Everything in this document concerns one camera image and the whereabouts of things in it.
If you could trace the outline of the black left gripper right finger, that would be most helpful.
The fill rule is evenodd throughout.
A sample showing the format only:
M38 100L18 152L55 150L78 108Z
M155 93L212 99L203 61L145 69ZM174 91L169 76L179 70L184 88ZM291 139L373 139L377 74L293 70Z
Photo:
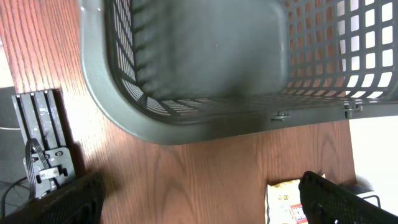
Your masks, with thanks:
M309 223L397 223L396 215L312 171L304 173L298 189Z

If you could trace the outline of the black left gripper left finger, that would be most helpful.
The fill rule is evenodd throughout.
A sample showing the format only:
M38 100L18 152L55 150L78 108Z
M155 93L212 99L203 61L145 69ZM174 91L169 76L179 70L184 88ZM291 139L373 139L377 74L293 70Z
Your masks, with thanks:
M1 223L92 223L98 224L105 199L100 172L92 172L42 199L32 199Z

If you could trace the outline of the yellow white snack bag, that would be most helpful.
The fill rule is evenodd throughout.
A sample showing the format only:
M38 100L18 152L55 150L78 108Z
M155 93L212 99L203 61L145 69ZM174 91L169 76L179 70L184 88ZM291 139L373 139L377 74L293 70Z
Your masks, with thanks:
M266 186L266 224L308 223L300 200L299 183L300 179L295 179Z

